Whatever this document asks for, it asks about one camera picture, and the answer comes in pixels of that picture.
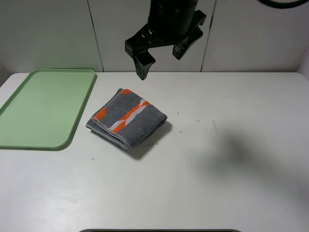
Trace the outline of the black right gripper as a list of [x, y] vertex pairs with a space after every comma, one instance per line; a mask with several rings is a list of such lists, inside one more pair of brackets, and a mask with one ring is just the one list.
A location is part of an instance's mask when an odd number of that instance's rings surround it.
[[196, 10], [197, 0], [152, 0], [147, 23], [125, 41], [125, 51], [134, 60], [136, 74], [145, 80], [155, 58], [150, 48], [173, 46], [172, 54], [180, 60], [203, 36], [200, 29], [206, 20]]

